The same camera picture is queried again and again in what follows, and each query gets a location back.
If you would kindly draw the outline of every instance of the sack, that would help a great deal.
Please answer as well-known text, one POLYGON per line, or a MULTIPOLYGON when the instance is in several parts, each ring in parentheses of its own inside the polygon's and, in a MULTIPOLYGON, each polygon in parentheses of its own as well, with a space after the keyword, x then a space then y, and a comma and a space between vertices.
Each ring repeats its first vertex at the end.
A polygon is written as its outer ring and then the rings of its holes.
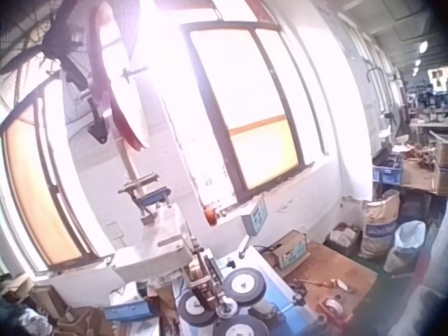
POLYGON ((399 208, 397 190, 387 190, 379 201, 363 203, 361 257, 373 259, 387 254, 393 243, 399 208))
POLYGON ((395 231, 395 247, 400 253, 415 253, 425 242, 426 225, 420 220, 403 223, 395 231))
POLYGON ((420 220, 402 224, 395 231, 395 246, 387 255, 384 271, 394 274, 408 271, 425 242, 425 231, 426 225, 420 220))

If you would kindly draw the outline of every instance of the control box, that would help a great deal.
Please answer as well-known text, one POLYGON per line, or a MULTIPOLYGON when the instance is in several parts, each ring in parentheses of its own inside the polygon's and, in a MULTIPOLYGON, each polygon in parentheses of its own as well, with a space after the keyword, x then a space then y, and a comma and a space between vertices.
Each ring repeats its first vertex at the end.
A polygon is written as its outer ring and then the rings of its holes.
POLYGON ((244 227, 249 236, 256 236, 267 218, 265 198, 259 197, 246 206, 248 214, 241 215, 244 227))
POLYGON ((276 244, 280 247, 276 248, 273 253, 279 270, 284 270, 307 254, 307 238, 295 230, 289 232, 276 244))

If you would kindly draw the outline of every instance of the fluorescent light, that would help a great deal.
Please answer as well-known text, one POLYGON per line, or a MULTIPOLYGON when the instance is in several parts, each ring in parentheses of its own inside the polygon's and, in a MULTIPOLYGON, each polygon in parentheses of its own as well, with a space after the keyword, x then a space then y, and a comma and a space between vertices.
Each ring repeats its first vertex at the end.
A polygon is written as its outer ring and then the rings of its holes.
POLYGON ((426 49, 428 49, 428 42, 424 41, 424 42, 420 43, 420 46, 419 46, 420 53, 423 54, 426 51, 426 49))

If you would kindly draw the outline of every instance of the grinding wheel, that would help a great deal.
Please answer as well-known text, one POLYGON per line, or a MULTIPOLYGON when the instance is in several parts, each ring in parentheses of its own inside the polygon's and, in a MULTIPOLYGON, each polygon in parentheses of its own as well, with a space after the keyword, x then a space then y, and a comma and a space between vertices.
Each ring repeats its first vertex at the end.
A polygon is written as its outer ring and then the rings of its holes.
POLYGON ((254 268, 239 268, 226 276, 223 290, 238 305, 248 307, 263 298, 266 281, 261 272, 254 268))
POLYGON ((267 326, 250 315, 236 315, 215 325, 213 336, 268 336, 267 326))
POLYGON ((194 327, 208 326, 216 320, 216 311, 203 308, 191 290, 179 300, 178 312, 186 323, 194 327))

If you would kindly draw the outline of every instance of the ceiling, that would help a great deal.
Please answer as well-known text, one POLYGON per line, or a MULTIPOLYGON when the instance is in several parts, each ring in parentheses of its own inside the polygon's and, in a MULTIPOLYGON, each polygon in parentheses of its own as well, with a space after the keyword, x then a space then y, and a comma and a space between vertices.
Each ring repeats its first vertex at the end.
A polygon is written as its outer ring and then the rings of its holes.
POLYGON ((437 12, 422 0, 332 0, 331 5, 374 36, 402 74, 412 73, 420 59, 420 70, 448 65, 448 44, 437 12), (419 53, 419 45, 428 49, 419 53))

